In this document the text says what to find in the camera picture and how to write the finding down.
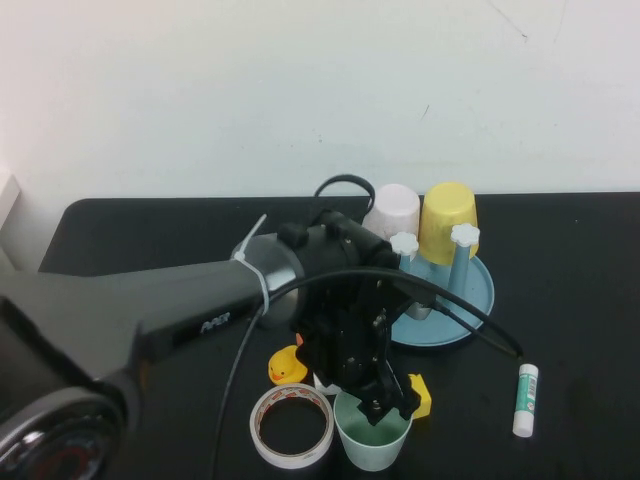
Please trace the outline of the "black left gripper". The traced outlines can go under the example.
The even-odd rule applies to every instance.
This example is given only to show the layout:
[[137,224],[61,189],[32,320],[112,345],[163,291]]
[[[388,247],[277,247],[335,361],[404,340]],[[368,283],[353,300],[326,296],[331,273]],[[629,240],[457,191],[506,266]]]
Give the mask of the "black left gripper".
[[392,409],[410,419],[420,395],[408,373],[390,360],[391,326],[406,306],[406,294],[377,278],[329,279],[300,292],[304,305],[293,328],[303,339],[303,363],[322,382],[356,396],[370,425]]

